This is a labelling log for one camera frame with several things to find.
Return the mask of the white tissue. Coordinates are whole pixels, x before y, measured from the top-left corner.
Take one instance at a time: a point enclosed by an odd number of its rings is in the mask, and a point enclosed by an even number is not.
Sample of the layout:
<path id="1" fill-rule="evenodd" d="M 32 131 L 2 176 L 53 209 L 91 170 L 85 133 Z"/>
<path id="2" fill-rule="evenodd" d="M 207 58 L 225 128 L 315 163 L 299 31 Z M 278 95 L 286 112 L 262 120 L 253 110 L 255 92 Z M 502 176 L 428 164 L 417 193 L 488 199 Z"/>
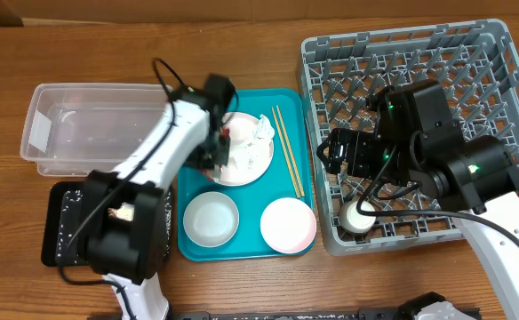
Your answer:
<path id="1" fill-rule="evenodd" d="M 275 129 L 267 116 L 260 118 L 235 112 L 228 122 L 230 130 L 229 157 L 241 171 L 263 172 L 273 157 Z"/>

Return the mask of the grey bowl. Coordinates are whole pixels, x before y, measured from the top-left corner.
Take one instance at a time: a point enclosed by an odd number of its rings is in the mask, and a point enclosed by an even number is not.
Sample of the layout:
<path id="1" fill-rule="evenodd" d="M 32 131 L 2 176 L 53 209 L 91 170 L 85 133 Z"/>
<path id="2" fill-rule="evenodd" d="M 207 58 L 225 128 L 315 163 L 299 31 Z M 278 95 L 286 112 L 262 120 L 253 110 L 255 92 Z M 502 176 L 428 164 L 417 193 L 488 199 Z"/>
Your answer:
<path id="1" fill-rule="evenodd" d="M 239 226 L 235 202 L 220 192 L 206 192 L 195 197 L 183 215 L 183 228 L 188 238 L 204 248 L 227 243 Z"/>

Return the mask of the white rice pile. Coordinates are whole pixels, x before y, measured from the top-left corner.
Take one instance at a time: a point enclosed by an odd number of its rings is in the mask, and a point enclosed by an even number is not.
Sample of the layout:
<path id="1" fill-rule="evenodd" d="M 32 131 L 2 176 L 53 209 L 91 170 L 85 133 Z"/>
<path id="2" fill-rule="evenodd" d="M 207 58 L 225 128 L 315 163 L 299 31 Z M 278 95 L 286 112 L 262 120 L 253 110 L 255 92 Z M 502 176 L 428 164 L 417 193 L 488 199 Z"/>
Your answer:
<path id="1" fill-rule="evenodd" d="M 78 229 L 80 225 L 79 214 L 81 211 L 81 192 L 79 190 L 66 191 L 62 197 L 60 197 L 61 208 L 59 209 L 59 221 L 57 231 L 55 232 L 56 244 L 54 260 L 56 263 L 61 262 L 62 251 L 67 247 L 72 234 Z M 164 213 L 166 218 L 166 230 L 162 232 L 166 239 L 164 260 L 171 250 L 171 230 L 172 230 L 172 209 L 174 205 L 173 194 L 171 191 L 168 192 L 164 202 Z M 85 266 L 87 261 L 83 259 L 77 253 L 76 250 L 77 242 L 72 244 L 72 247 L 68 249 L 68 253 L 65 256 L 67 266 Z"/>

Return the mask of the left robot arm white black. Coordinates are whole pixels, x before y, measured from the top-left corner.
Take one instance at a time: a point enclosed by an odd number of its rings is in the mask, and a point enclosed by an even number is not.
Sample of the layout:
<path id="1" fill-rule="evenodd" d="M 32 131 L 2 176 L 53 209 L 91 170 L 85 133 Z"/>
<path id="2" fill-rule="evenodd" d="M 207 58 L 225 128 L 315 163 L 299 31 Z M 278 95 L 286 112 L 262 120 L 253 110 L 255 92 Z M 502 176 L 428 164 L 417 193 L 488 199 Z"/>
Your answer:
<path id="1" fill-rule="evenodd" d="M 84 182 L 73 242 L 101 282 L 113 287 L 126 318 L 168 314 L 156 283 L 167 245 L 165 198 L 182 166 L 212 170 L 228 163 L 223 117 L 235 96 L 234 85 L 220 75 L 209 75 L 201 89 L 181 85 L 168 93 L 166 110 L 133 153 Z"/>

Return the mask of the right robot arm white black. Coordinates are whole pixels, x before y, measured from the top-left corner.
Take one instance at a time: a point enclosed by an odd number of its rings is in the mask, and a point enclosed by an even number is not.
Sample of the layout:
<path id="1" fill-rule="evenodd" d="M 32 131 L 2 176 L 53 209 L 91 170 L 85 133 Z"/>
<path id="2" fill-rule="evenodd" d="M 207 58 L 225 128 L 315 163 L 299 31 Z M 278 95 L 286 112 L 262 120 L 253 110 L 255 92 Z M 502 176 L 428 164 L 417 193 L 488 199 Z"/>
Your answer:
<path id="1" fill-rule="evenodd" d="M 355 203 L 370 217 L 449 217 L 473 248 L 505 315 L 519 319 L 519 168 L 496 137 L 465 140 L 442 85 L 423 80 L 387 86 L 367 98 L 371 132 L 335 128 L 316 155 L 328 173 L 370 180 Z M 385 184 L 417 189 L 436 210 L 368 211 Z"/>

